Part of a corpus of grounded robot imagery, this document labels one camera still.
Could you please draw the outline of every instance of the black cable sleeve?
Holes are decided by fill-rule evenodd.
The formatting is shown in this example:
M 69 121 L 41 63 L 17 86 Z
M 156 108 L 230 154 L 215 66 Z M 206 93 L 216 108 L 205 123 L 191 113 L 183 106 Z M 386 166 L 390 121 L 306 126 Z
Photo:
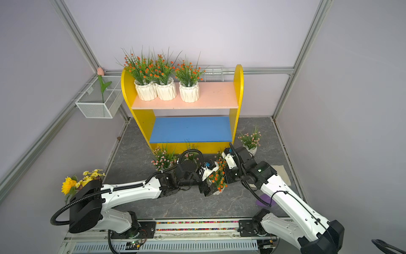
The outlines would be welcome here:
M 116 252 L 116 250 L 113 248 L 113 245 L 111 244 L 111 230 L 108 230 L 107 233 L 107 241 L 108 241 L 108 247 L 110 248 L 111 252 L 113 254 L 119 254 L 118 252 Z

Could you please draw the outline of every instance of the beige mat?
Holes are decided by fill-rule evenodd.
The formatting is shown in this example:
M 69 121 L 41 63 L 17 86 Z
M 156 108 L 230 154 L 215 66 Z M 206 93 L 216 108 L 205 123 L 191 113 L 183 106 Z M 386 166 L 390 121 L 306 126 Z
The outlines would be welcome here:
M 281 176 L 282 180 L 288 185 L 291 186 L 292 183 L 290 182 L 289 176 L 286 173 L 285 167 L 283 165 L 277 166 L 277 165 L 271 165 L 277 172 L 278 175 Z

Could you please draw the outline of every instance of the sunflower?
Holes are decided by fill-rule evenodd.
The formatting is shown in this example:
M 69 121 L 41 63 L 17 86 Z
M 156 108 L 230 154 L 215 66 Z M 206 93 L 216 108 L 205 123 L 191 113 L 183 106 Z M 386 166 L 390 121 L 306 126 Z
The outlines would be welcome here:
M 65 182 L 62 184 L 62 191 L 65 195 L 68 194 L 73 186 L 76 186 L 76 181 L 70 177 L 65 178 Z

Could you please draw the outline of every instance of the pink shelf board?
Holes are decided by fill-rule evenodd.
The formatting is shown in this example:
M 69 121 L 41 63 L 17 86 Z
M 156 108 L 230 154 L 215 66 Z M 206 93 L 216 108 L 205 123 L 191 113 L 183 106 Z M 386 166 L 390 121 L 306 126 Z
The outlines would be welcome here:
M 132 104 L 132 109 L 237 109 L 238 102 L 233 82 L 201 82 L 200 98 L 192 103 L 180 98 L 179 83 L 176 83 L 176 98 L 163 101 L 155 98 L 143 101 L 138 96 Z

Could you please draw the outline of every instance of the wire mesh basket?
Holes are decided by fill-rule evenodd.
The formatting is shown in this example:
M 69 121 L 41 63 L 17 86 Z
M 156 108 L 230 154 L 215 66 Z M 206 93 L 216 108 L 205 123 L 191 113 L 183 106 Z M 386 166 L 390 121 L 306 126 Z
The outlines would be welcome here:
M 223 82 L 223 66 L 222 65 L 199 65 L 206 72 L 200 75 L 204 82 Z
M 76 101 L 76 106 L 86 118 L 113 118 L 124 100 L 120 76 L 102 76 L 102 79 L 104 83 L 111 81 L 103 93 L 104 103 L 97 77 Z

